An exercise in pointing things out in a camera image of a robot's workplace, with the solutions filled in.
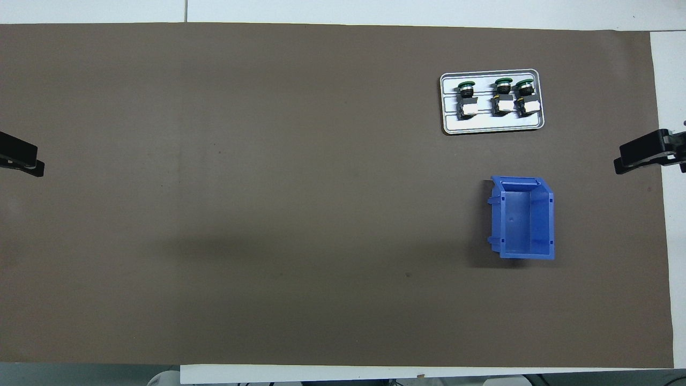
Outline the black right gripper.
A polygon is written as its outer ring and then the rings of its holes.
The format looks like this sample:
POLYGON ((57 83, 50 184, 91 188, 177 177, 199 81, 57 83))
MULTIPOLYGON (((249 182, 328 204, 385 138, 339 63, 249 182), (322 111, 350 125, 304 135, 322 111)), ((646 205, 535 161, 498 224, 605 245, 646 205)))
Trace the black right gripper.
POLYGON ((679 165, 685 173, 685 132, 654 130, 620 146, 620 157, 615 159, 615 173, 625 174, 650 165, 679 165), (663 155, 669 147, 669 155, 663 155))

